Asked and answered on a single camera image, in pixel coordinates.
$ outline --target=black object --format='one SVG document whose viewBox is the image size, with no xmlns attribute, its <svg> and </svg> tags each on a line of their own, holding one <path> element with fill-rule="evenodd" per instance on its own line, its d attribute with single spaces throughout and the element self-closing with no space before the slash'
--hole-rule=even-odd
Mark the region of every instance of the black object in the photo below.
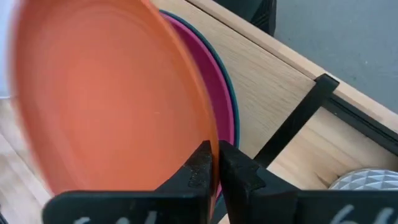
<svg viewBox="0 0 398 224">
<path fill-rule="evenodd" d="M 276 0 L 215 0 L 269 35 L 274 35 Z"/>
<path fill-rule="evenodd" d="M 264 167 L 268 167 L 304 124 L 317 112 L 323 102 L 329 98 L 338 84 L 338 81 L 327 74 L 319 76 L 313 88 L 258 152 L 254 160 Z"/>
</svg>

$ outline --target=light wood panel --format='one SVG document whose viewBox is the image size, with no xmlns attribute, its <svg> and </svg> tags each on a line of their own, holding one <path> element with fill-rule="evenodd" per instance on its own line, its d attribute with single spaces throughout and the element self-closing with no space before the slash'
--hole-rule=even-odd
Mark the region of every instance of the light wood panel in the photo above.
<svg viewBox="0 0 398 224">
<path fill-rule="evenodd" d="M 0 205 L 10 223 L 39 224 L 50 199 L 33 163 L 9 100 L 0 101 Z"/>
<path fill-rule="evenodd" d="M 298 54 L 288 46 L 275 40 L 265 32 L 261 31 L 252 24 L 241 19 L 237 15 L 223 8 L 219 4 L 212 0 L 187 0 L 199 7 L 203 11 L 207 12 L 211 16 L 217 18 L 222 23 L 226 24 L 236 32 L 239 32 L 243 36 L 247 37 L 258 46 L 267 50 L 268 52 L 275 55 L 280 60 L 283 60 L 294 69 L 302 72 L 307 77 L 314 80 L 316 77 L 323 73 L 328 73 L 325 69 L 321 68 L 317 64 L 311 62 L 307 58 Z M 378 102 L 372 100 L 370 97 L 364 95 L 357 89 L 353 88 L 349 84 L 341 81 L 340 85 L 335 90 L 335 94 L 351 103 L 368 116 L 372 117 L 376 121 L 380 122 L 384 126 L 398 133 L 398 115 L 387 109 L 385 106 L 380 105 Z"/>
<path fill-rule="evenodd" d="M 254 157 L 314 82 L 184 0 L 152 2 L 196 27 L 224 61 L 238 99 L 240 148 Z"/>
</svg>

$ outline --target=gray floor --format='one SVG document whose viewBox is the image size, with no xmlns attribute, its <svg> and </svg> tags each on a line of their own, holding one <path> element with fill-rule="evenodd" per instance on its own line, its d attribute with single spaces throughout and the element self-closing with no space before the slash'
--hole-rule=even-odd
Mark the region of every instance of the gray floor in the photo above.
<svg viewBox="0 0 398 224">
<path fill-rule="evenodd" d="M 397 0 L 278 0 L 275 38 L 398 113 Z"/>
</svg>

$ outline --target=white geometric patterned ball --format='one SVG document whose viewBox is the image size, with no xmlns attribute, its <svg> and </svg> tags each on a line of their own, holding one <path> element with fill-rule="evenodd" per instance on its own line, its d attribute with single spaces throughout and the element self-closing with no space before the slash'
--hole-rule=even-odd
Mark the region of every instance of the white geometric patterned ball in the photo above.
<svg viewBox="0 0 398 224">
<path fill-rule="evenodd" d="M 385 169 L 361 169 L 341 176 L 330 190 L 398 190 L 398 172 Z"/>
</svg>

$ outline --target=black metal bracket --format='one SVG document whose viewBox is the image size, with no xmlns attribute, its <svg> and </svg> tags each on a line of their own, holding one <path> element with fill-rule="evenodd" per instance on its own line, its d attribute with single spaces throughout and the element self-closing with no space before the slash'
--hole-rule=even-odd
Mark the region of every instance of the black metal bracket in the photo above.
<svg viewBox="0 0 398 224">
<path fill-rule="evenodd" d="M 258 152 L 254 160 L 262 166 L 268 167 L 304 124 L 317 112 L 323 102 L 330 97 L 338 84 L 338 81 L 327 74 L 319 76 L 313 88 Z"/>
</svg>

